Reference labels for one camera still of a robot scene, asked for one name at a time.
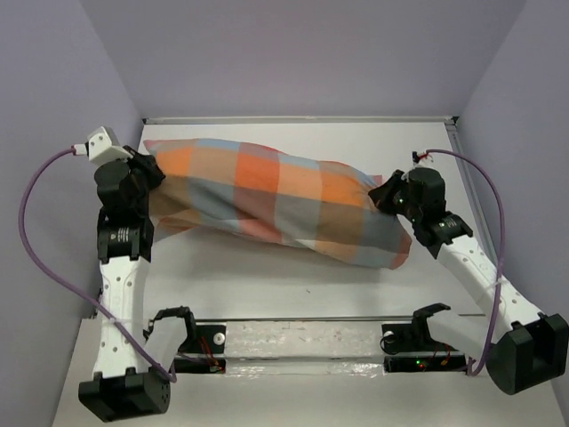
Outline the multicolour checked pillowcase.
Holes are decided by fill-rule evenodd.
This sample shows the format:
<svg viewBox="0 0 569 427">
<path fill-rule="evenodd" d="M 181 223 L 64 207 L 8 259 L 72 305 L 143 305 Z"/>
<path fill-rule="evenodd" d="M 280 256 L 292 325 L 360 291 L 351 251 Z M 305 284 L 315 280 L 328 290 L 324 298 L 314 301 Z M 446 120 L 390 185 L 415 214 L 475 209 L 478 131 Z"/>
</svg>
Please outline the multicolour checked pillowcase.
<svg viewBox="0 0 569 427">
<path fill-rule="evenodd" d="M 150 193 L 163 236 L 197 227 L 394 270 L 412 239 L 369 197 L 383 179 L 340 162 L 218 139 L 146 140 L 164 180 Z"/>
</svg>

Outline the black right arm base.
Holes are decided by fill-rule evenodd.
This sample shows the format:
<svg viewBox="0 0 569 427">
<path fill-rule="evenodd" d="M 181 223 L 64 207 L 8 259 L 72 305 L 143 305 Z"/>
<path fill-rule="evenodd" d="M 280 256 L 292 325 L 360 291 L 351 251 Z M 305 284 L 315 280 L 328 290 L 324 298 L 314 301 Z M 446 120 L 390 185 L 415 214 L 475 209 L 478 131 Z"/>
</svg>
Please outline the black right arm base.
<svg viewBox="0 0 569 427">
<path fill-rule="evenodd" d="M 410 320 L 381 326 L 380 347 L 384 353 L 384 370 L 388 374 L 467 371 L 463 353 L 447 343 L 434 341 L 427 321 L 451 308 L 435 303 L 419 308 Z"/>
</svg>

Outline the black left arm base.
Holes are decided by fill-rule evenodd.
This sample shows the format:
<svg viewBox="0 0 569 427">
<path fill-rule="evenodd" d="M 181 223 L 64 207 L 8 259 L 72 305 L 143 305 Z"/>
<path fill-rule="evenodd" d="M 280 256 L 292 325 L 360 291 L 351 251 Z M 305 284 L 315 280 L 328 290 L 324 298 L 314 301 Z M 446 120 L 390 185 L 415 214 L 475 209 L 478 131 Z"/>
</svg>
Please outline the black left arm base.
<svg viewBox="0 0 569 427">
<path fill-rule="evenodd" d="M 201 324 L 187 329 L 181 318 L 155 321 L 144 334 L 144 350 L 160 365 L 170 362 L 176 374 L 224 374 L 226 327 Z"/>
</svg>

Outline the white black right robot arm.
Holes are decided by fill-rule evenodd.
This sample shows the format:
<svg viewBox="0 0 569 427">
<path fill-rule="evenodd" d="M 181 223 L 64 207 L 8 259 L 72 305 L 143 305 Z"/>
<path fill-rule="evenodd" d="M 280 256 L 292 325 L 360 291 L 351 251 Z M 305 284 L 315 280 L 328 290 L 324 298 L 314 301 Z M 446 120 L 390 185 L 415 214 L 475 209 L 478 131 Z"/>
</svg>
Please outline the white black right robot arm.
<svg viewBox="0 0 569 427">
<path fill-rule="evenodd" d="M 395 171 L 369 197 L 384 214 L 408 220 L 420 245 L 459 281 L 488 317 L 487 328 L 444 303 L 413 313 L 406 332 L 389 335 L 390 352 L 446 344 L 482 363 L 493 383 L 514 395 L 565 373 L 568 324 L 521 295 L 485 254 L 472 229 L 446 208 L 445 181 L 431 168 Z"/>
</svg>

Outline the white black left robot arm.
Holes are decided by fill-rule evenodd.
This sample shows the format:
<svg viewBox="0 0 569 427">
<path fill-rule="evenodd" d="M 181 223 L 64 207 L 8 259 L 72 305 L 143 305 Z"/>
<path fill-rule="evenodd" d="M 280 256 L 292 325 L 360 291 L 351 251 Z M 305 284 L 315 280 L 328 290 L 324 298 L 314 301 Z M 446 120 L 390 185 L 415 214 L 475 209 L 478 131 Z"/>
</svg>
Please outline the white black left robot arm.
<svg viewBox="0 0 569 427">
<path fill-rule="evenodd" d="M 97 310 L 104 318 L 92 379 L 79 384 L 78 397 L 104 423 L 165 413 L 176 380 L 175 357 L 196 343 L 196 322 L 187 307 L 160 310 L 150 322 L 144 318 L 154 241 L 149 194 L 164 177 L 152 156 L 137 152 L 94 174 L 101 202 Z"/>
</svg>

